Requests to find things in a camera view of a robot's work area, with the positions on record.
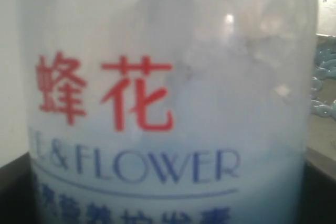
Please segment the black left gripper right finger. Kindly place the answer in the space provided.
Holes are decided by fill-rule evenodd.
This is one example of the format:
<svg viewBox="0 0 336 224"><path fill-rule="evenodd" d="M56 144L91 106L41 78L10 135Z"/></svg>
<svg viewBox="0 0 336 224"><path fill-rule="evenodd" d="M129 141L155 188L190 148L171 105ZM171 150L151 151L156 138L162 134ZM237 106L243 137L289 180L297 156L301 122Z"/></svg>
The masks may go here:
<svg viewBox="0 0 336 224"><path fill-rule="evenodd" d="M299 223L335 224L335 161L307 149Z"/></svg>

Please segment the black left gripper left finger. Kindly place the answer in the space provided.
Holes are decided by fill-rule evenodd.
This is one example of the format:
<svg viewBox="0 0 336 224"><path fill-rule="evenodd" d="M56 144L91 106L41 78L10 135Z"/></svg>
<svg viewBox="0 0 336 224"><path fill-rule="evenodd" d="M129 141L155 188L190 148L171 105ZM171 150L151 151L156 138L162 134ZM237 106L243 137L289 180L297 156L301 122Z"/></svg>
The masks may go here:
<svg viewBox="0 0 336 224"><path fill-rule="evenodd" d="M1 167L1 223L37 223L29 154Z"/></svg>

